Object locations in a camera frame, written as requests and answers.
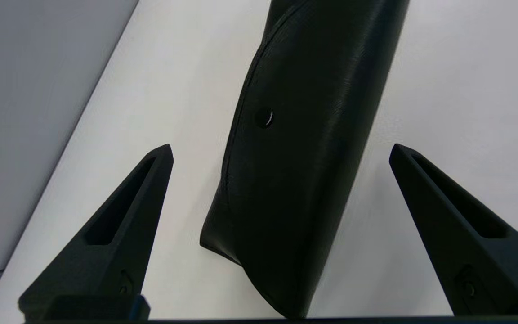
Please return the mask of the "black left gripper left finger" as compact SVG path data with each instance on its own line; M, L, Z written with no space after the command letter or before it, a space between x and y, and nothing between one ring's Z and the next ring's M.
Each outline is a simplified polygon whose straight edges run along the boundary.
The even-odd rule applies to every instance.
M26 321L146 321L142 287L174 164L148 152L18 300Z

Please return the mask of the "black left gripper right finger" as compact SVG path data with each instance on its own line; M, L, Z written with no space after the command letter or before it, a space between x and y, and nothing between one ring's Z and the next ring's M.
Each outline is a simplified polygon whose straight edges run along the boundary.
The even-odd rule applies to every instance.
M518 315L518 231L419 152L389 164L454 315Z

